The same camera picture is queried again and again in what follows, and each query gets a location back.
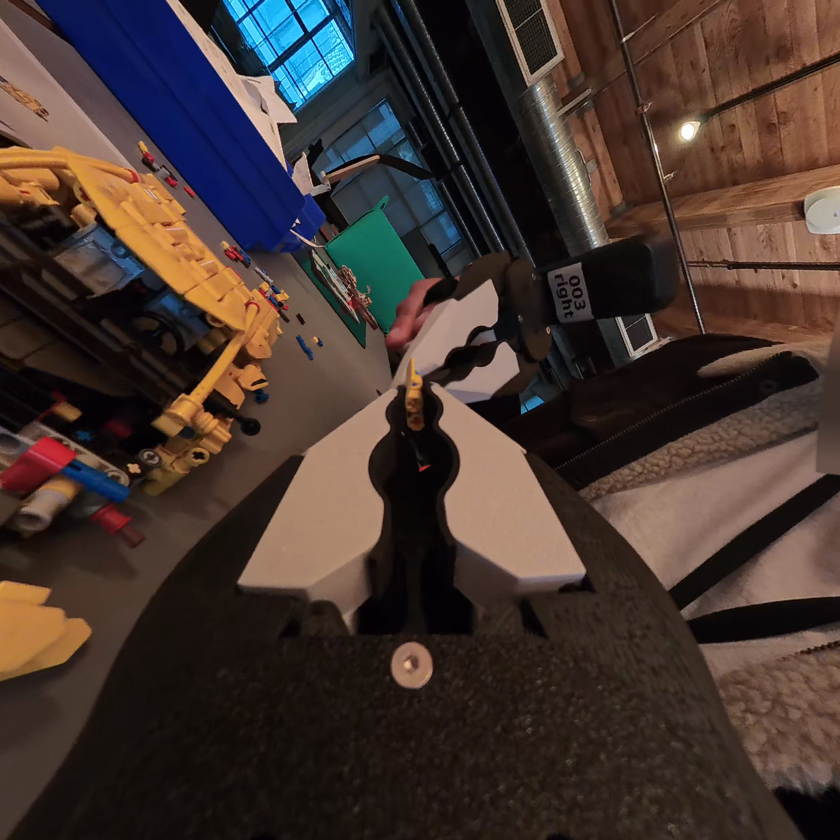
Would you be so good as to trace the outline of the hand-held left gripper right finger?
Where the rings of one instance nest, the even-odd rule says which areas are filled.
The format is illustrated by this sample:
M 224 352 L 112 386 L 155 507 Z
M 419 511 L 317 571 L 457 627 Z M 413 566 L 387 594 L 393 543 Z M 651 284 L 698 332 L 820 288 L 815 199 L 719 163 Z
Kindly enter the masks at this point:
M 430 392 L 457 463 L 443 495 L 455 588 L 486 610 L 581 583 L 585 567 L 525 450 L 440 385 Z

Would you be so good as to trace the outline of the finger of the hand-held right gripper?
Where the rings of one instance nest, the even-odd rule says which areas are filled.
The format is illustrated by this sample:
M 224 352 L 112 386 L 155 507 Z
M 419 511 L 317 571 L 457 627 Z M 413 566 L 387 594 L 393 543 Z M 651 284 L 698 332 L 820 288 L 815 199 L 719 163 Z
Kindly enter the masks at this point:
M 425 321 L 415 340 L 409 345 L 396 373 L 392 387 L 405 384 L 408 358 L 414 357 L 416 368 L 427 381 L 427 336 L 432 334 L 466 334 L 468 331 L 487 331 L 493 328 L 499 317 L 499 297 L 491 279 L 461 299 L 450 298 L 439 303 Z
M 490 398 L 519 373 L 516 352 L 493 331 L 427 336 L 427 394 L 449 390 L 462 403 Z

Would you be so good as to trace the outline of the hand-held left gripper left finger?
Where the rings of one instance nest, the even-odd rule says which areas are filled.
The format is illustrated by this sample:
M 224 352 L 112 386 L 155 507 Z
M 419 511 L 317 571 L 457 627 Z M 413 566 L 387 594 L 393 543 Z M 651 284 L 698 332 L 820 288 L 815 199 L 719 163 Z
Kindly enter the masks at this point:
M 371 597 L 368 560 L 390 528 L 386 488 L 397 468 L 391 389 L 311 446 L 238 578 L 249 594 L 337 607 L 351 632 Z

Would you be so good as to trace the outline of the yellow connector brick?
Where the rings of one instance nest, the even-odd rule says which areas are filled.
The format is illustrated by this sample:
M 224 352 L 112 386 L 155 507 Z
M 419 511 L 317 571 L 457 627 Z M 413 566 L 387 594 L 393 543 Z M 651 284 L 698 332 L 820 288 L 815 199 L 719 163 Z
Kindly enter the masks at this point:
M 406 426 L 414 433 L 425 428 L 424 379 L 417 370 L 413 356 L 408 358 L 405 378 L 404 406 Z

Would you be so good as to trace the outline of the scatter of small coloured pins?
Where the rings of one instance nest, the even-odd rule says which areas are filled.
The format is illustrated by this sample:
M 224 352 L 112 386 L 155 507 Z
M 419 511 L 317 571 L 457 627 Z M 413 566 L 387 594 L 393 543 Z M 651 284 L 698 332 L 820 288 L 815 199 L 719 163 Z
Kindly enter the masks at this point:
M 157 161 L 155 155 L 145 142 L 139 141 L 137 146 L 143 167 L 155 174 L 159 180 L 167 184 L 172 190 L 181 190 L 184 195 L 189 196 L 194 202 L 199 201 L 195 190 L 180 176 L 176 175 L 170 166 Z M 269 306 L 278 313 L 281 321 L 289 323 L 290 319 L 287 315 L 289 309 L 287 305 L 288 294 L 284 290 L 279 289 L 263 269 L 254 266 L 253 260 L 240 246 L 230 243 L 227 240 L 221 240 L 219 248 L 222 249 L 224 257 L 232 264 L 232 270 L 238 278 L 241 276 L 237 273 L 237 268 L 254 270 L 260 279 L 260 283 L 257 286 L 258 295 L 267 300 Z

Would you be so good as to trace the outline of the yellow toy brick car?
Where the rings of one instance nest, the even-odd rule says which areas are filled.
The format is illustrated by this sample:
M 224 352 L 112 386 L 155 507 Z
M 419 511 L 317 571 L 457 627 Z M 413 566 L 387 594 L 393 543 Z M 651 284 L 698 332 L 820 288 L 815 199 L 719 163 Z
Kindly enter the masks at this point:
M 1 204 L 2 539 L 78 518 L 136 548 L 132 491 L 259 433 L 280 318 L 151 173 L 8 146 Z

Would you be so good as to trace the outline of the instruction booklet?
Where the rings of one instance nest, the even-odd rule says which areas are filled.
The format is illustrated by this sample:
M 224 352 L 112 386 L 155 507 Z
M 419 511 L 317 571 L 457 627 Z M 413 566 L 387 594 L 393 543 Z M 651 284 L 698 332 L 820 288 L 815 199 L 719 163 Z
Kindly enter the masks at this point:
M 36 149 L 64 145 L 76 127 L 75 104 L 5 23 L 1 78 L 3 137 Z

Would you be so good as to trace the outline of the person's right hand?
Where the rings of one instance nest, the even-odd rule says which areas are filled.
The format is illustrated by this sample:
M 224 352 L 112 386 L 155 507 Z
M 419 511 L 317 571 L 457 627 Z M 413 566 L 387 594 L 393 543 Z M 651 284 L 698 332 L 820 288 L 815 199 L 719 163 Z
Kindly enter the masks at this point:
M 385 336 L 385 347 L 390 353 L 402 354 L 414 341 L 437 306 L 436 302 L 426 304 L 426 296 L 442 280 L 425 278 L 411 285 L 406 297 L 397 305 L 391 329 Z

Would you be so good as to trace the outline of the small wooden model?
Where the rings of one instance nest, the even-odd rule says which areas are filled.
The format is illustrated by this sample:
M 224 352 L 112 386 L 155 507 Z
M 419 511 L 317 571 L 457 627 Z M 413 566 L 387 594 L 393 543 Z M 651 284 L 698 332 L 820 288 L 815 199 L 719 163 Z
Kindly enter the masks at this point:
M 346 292 L 351 310 L 374 331 L 381 331 L 382 329 L 378 321 L 376 321 L 371 312 L 371 289 L 369 287 L 367 291 L 360 289 L 355 274 L 348 266 L 342 266 L 338 269 L 335 276 L 342 289 Z

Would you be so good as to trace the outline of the wooden articulated stand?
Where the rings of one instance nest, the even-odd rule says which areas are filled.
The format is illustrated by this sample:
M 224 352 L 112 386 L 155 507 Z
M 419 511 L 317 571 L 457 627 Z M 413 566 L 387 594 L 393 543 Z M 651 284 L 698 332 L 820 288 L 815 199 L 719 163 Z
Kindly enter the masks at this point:
M 321 194 L 330 193 L 337 184 L 341 183 L 341 181 L 348 180 L 357 174 L 367 172 L 376 166 L 384 166 L 396 172 L 401 172 L 418 181 L 429 181 L 435 178 L 434 173 L 419 164 L 406 161 L 401 157 L 390 154 L 370 154 L 352 159 L 351 161 L 343 163 L 330 171 L 320 171 L 318 182 L 313 184 L 310 190 L 310 195 L 315 197 Z

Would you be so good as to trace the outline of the person's fleece-lined jacket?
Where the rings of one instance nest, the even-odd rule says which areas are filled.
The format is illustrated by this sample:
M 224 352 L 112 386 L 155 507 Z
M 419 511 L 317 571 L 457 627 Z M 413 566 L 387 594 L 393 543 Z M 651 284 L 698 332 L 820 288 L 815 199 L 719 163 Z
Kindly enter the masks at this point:
M 686 621 L 759 775 L 838 790 L 838 475 L 816 468 L 828 341 L 739 349 L 555 470 Z

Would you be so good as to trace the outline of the white round ceiling sensor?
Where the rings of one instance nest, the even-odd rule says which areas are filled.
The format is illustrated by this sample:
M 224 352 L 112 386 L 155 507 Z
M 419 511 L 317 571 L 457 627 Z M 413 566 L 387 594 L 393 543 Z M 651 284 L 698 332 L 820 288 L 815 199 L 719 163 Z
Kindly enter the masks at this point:
M 803 202 L 805 225 L 813 235 L 839 235 L 840 187 L 828 186 L 809 193 Z

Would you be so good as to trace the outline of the white crumpled papers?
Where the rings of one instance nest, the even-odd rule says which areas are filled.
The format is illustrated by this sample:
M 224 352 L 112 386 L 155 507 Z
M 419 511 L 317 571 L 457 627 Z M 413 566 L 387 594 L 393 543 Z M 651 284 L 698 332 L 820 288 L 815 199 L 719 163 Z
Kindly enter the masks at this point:
M 170 1 L 168 4 L 233 95 L 240 108 L 253 123 L 263 141 L 266 142 L 278 161 L 285 166 L 296 189 L 304 198 L 305 206 L 295 218 L 294 224 L 290 227 L 290 232 L 284 237 L 280 245 L 271 247 L 270 250 L 276 253 L 294 253 L 305 245 L 311 246 L 313 244 L 313 233 L 306 234 L 303 230 L 303 222 L 308 218 L 306 211 L 308 209 L 319 209 L 313 201 L 313 194 L 322 193 L 328 187 L 314 185 L 306 153 L 302 152 L 294 162 L 289 162 L 284 154 L 280 138 L 280 126 L 296 123 L 297 118 L 277 94 L 272 77 L 239 75 L 223 51 L 201 30 L 195 18 L 183 4 L 178 1 Z

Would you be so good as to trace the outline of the blue storage bin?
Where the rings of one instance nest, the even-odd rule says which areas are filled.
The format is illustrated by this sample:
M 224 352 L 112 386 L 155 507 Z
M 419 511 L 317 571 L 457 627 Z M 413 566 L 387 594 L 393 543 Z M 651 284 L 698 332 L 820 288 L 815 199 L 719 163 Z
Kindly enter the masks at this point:
M 168 3 L 38 5 L 234 240 L 274 252 L 305 200 Z M 312 247 L 325 217 L 306 215 Z

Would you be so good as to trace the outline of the silver ventilation duct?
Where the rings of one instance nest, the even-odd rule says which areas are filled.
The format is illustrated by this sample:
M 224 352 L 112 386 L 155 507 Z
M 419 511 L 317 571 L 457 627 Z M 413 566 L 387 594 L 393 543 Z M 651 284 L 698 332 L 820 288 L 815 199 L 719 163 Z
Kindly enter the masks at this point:
M 596 205 L 590 175 L 551 73 L 521 95 L 520 132 L 538 173 L 563 242 L 572 257 L 607 244 L 606 226 Z M 600 320 L 597 329 L 613 366 L 631 359 L 616 318 Z

